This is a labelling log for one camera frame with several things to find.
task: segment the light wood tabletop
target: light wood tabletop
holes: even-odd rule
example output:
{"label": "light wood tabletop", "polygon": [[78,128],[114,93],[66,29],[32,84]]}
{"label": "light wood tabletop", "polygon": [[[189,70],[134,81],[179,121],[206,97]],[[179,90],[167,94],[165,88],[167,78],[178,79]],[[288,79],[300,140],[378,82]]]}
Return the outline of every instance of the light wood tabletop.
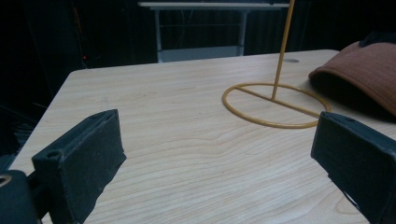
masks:
{"label": "light wood tabletop", "polygon": [[[308,73],[336,53],[286,53],[280,83],[311,90]],[[128,159],[87,223],[368,223],[311,159],[315,127],[260,126],[238,118],[222,104],[222,94],[232,85],[274,82],[277,57],[73,72],[11,169],[32,173],[31,158],[38,151],[89,115],[117,108]],[[320,110],[294,91],[278,90],[277,97]],[[264,119],[313,119],[245,93],[230,95],[230,101]],[[395,124],[329,103],[333,112],[396,139]]]}

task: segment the brown cap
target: brown cap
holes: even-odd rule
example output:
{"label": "brown cap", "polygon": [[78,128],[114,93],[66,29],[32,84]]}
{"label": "brown cap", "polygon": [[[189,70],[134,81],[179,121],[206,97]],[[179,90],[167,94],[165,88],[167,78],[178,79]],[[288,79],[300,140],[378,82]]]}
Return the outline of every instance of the brown cap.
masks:
{"label": "brown cap", "polygon": [[359,47],[358,42],[341,50],[309,74],[336,76],[360,89],[396,116],[396,45],[376,43]]}

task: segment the hat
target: hat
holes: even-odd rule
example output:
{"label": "hat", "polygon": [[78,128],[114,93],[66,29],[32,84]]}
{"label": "hat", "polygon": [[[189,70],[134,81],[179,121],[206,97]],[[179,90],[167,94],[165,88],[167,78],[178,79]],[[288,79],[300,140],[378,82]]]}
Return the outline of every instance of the hat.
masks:
{"label": "hat", "polygon": [[[374,43],[364,48],[359,42],[353,43],[341,50],[328,62],[309,74],[311,83],[317,90],[326,88],[333,93],[342,92],[341,97],[356,94],[346,91],[344,87],[354,87],[366,98],[371,98],[378,105],[385,108],[396,117],[396,45],[391,43]],[[325,80],[342,80],[342,86],[324,83]]]}

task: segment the circular wire base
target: circular wire base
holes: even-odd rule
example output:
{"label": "circular wire base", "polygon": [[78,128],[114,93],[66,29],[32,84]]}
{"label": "circular wire base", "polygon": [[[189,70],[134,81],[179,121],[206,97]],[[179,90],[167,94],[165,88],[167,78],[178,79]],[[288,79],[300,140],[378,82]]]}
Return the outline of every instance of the circular wire base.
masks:
{"label": "circular wire base", "polygon": [[[268,120],[264,120],[264,119],[256,119],[256,118],[253,118],[253,117],[251,117],[251,116],[249,116],[247,114],[244,114],[244,113],[236,110],[227,101],[228,93],[230,93],[233,90],[243,91],[243,92],[246,92],[248,94],[254,95],[256,97],[262,98],[264,100],[270,101],[272,103],[283,105],[283,106],[288,107],[290,109],[299,111],[299,112],[304,113],[306,115],[309,115],[311,117],[314,117],[314,118],[317,118],[317,119],[319,118],[319,114],[316,113],[316,112],[310,111],[308,109],[305,109],[305,108],[302,108],[302,107],[299,107],[299,106],[296,106],[296,105],[291,105],[291,104],[279,101],[277,99],[273,99],[271,97],[267,97],[267,96],[261,95],[261,94],[255,92],[255,91],[250,91],[250,90],[244,88],[246,86],[275,86],[275,84],[274,83],[266,83],[266,82],[242,83],[242,84],[238,84],[238,85],[232,86],[229,89],[227,89],[223,93],[221,100],[222,100],[223,104],[225,105],[225,107],[228,110],[230,110],[233,114],[238,116],[239,118],[245,119],[245,120],[248,120],[250,122],[260,124],[260,125],[269,126],[269,127],[273,127],[273,128],[283,128],[283,129],[310,128],[310,127],[314,127],[314,126],[316,126],[318,124],[317,120],[316,121],[312,121],[312,122],[307,122],[307,123],[299,123],[299,124],[277,123],[277,122],[272,122],[272,121],[268,121]],[[289,89],[289,90],[292,90],[292,91],[298,91],[298,92],[301,92],[301,93],[303,93],[305,95],[308,95],[308,96],[312,97],[313,99],[319,101],[324,106],[324,110],[329,111],[329,112],[331,111],[330,105],[326,101],[324,101],[322,98],[320,98],[319,96],[315,95],[313,92],[304,91],[304,90],[295,88],[295,87],[290,86],[290,85],[285,85],[285,84],[277,84],[277,86],[280,87],[280,88],[285,88],[285,89]]]}

